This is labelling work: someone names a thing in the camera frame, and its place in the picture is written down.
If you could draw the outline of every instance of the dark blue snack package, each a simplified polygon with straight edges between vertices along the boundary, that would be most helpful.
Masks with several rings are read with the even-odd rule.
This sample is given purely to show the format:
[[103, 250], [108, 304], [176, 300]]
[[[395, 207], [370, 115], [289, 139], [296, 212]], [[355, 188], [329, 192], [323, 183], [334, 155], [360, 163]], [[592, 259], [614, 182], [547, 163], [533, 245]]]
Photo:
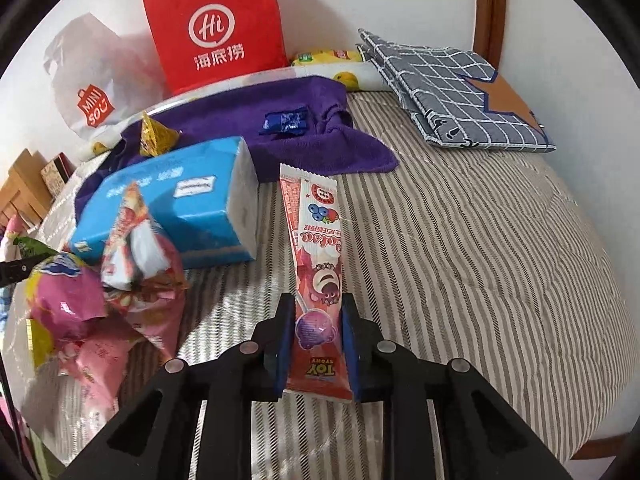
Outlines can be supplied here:
[[266, 114], [260, 134], [304, 135], [309, 128], [307, 121], [308, 114], [309, 110], [306, 107]]

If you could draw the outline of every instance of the white wall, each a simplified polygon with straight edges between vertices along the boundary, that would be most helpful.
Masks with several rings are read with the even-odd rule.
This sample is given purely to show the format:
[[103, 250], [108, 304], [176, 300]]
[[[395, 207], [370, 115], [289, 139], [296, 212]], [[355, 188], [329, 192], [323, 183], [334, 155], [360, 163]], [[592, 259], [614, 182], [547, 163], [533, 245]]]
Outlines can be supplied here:
[[[309, 48], [349, 48], [357, 30], [417, 44], [470, 48], [475, 0], [279, 0], [288, 54]], [[42, 69], [44, 49], [70, 20], [92, 12], [158, 67], [142, 0], [62, 0], [30, 35], [0, 78], [0, 183], [24, 148], [45, 158], [81, 145], [58, 114]]]
[[[640, 335], [640, 90], [573, 0], [508, 0], [501, 72], [558, 150], [547, 156], [603, 238]], [[640, 415], [640, 370], [596, 437]]]

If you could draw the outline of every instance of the purple cloth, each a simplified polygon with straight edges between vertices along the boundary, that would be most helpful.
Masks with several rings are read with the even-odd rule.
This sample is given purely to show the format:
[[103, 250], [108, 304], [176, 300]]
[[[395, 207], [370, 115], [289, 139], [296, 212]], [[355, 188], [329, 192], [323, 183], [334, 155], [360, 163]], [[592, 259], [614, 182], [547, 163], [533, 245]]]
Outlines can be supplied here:
[[[305, 135], [260, 135], [265, 114], [302, 107], [309, 110]], [[260, 182], [277, 181], [281, 162], [324, 175], [386, 172], [398, 165], [384, 144], [353, 128], [345, 86], [320, 76], [229, 90], [160, 112], [154, 119], [182, 131], [175, 149], [244, 137]], [[141, 121], [128, 126], [100, 168], [84, 181], [76, 196], [76, 220], [107, 175], [145, 160], [140, 155], [141, 127]]]

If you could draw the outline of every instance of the metal screw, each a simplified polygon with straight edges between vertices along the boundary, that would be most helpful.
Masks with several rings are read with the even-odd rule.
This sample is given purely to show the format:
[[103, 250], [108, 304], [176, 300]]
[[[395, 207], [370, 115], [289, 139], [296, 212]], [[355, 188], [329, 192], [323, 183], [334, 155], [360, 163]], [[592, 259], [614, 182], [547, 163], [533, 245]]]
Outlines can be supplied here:
[[451, 368], [453, 368], [455, 371], [461, 374], [465, 374], [469, 371], [469, 369], [471, 368], [471, 365], [469, 364], [469, 361], [467, 361], [466, 359], [457, 357], [451, 361]]
[[394, 343], [393, 341], [389, 341], [389, 339], [383, 339], [382, 341], [379, 341], [376, 347], [378, 348], [378, 351], [382, 352], [383, 354], [392, 354], [396, 351], [396, 343]]
[[258, 351], [258, 343], [255, 341], [245, 341], [240, 345], [240, 353], [242, 354], [255, 354]]
[[170, 374], [176, 374], [184, 368], [182, 359], [171, 359], [164, 364], [164, 369]]

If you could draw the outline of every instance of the brown wooden trim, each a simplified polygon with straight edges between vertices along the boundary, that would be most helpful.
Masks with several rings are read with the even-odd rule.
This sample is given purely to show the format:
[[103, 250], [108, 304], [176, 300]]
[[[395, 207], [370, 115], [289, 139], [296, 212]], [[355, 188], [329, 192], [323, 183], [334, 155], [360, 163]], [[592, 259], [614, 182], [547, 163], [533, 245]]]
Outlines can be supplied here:
[[493, 0], [476, 0], [476, 30], [474, 52], [486, 59], [489, 54], [489, 37], [492, 28]]
[[622, 443], [627, 438], [628, 433], [612, 436], [609, 438], [599, 438], [588, 440], [575, 452], [571, 460], [595, 460], [597, 458], [607, 458], [616, 456], [622, 448]]
[[491, 32], [486, 60], [496, 69], [500, 66], [504, 23], [507, 13], [507, 0], [492, 0]]

